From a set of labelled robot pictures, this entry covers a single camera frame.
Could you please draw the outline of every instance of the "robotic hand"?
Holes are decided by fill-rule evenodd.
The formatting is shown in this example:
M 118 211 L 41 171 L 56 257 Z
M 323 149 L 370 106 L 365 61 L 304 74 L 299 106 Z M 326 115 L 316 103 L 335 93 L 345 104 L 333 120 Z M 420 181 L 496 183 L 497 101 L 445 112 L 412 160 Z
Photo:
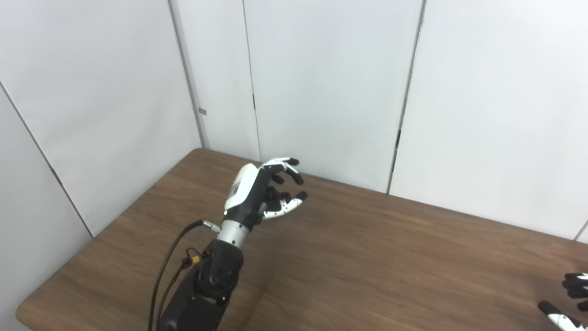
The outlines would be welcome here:
M 217 233 L 200 261 L 186 274 L 158 323 L 159 331 L 214 331 L 218 327 L 243 266 L 241 247 L 247 235 L 263 219 L 290 213 L 308 197 L 302 191 L 292 197 L 270 185 L 284 183 L 284 172 L 298 185 L 304 181 L 294 169 L 295 158 L 274 158 L 259 168 L 241 168 L 225 202 L 222 227 L 204 221 Z
M 568 273 L 562 283 L 567 289 L 567 295 L 572 299 L 588 298 L 588 274 L 586 273 Z M 577 304 L 580 311 L 588 311 L 588 301 Z M 539 309 L 562 331 L 588 331 L 588 327 L 568 315 L 564 315 L 561 310 L 547 301 L 539 303 Z

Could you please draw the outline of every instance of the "cable connector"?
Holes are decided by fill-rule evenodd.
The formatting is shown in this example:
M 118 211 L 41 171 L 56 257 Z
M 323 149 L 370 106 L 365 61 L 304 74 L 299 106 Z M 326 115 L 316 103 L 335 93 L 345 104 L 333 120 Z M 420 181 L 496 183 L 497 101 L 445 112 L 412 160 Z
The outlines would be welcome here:
M 204 223 L 202 223 L 202 225 L 204 225 L 205 227 L 211 229 L 212 232 L 214 232 L 214 233 L 220 233 L 221 232 L 221 227 L 219 227 L 215 223 L 211 223 L 209 221 L 204 221 Z
M 191 266 L 191 265 L 193 265 L 193 264 L 196 264 L 196 263 L 198 263 L 198 262 L 200 262 L 200 257 L 199 257 L 198 255 L 196 255 L 196 256 L 188 256 L 188 257 L 184 257 L 184 258 L 182 259 L 182 264 L 181 264 L 181 267 L 180 267 L 180 268 L 183 270 L 183 269 L 186 269 L 186 268 L 188 268 L 189 266 Z

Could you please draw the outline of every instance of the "silver cylindrical joint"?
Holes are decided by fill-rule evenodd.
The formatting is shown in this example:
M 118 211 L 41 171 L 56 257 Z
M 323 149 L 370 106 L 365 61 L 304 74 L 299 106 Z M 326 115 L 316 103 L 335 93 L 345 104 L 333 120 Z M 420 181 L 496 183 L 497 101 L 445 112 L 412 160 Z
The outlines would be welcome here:
M 205 227 L 211 229 L 215 233 L 221 232 L 221 227 L 219 227 L 215 223 L 211 223 L 209 221 L 204 221 L 204 223 L 202 223 L 202 225 L 204 225 Z
M 241 248 L 248 234 L 249 229 L 243 224 L 226 220 L 223 221 L 222 229 L 216 238 Z

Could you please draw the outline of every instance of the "robotic finger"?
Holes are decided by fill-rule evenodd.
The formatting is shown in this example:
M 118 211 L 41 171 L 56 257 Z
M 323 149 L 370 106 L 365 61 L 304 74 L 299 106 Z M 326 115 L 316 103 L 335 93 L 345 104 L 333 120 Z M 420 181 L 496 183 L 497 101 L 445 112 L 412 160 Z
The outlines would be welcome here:
M 284 178 L 282 178 L 280 175 L 278 174 L 274 174 L 272 175 L 272 180 L 276 183 L 276 184 L 283 184 L 284 183 Z
M 586 273 L 566 273 L 562 282 L 563 287 L 567 290 L 567 295 L 572 299 L 582 299 L 588 297 L 588 274 Z M 588 312 L 588 301 L 577 304 L 578 310 Z
M 295 158 L 280 157 L 280 158 L 273 158 L 273 159 L 269 160 L 268 162 L 262 164 L 260 168 L 270 172 L 272 174 L 272 179 L 273 179 L 273 176 L 275 176 L 277 173 L 280 173 L 283 171 L 286 174 L 290 175 L 290 177 L 292 177 L 292 179 L 294 179 L 294 182 L 296 184 L 302 185 L 302 184 L 304 184 L 304 180 L 302 179 L 302 176 L 300 175 L 298 170 L 296 170 L 293 167 L 298 164 L 299 164 L 299 161 Z
M 557 327 L 559 327 L 562 331 L 586 331 L 588 329 L 584 328 L 582 323 L 579 320 L 564 315 L 561 310 L 559 310 L 556 306 L 552 305 L 550 302 L 541 301 L 539 304 L 539 309 L 547 316 L 547 318 L 553 322 Z
M 272 219 L 274 217 L 280 217 L 285 214 L 290 213 L 292 210 L 297 208 L 301 205 L 306 198 L 308 198 L 308 194 L 305 191 L 298 193 L 294 197 L 290 197 L 289 193 L 286 193 L 287 197 L 269 201 L 266 203 L 268 205 L 267 209 L 263 212 L 263 219 Z

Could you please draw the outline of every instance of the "white wall panel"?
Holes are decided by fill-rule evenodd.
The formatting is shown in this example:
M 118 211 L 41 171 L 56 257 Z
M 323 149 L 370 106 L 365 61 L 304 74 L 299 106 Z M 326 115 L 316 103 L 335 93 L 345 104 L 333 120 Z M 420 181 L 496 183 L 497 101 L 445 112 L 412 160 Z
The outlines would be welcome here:
M 94 234 L 198 131 L 166 1 L 0 2 L 0 78 Z
M 420 0 L 246 0 L 262 159 L 384 192 Z
M 172 0 L 205 145 L 259 160 L 243 3 Z
M 588 219 L 588 3 L 429 1 L 391 194 L 573 238 Z
M 0 88 L 0 329 L 90 235 Z

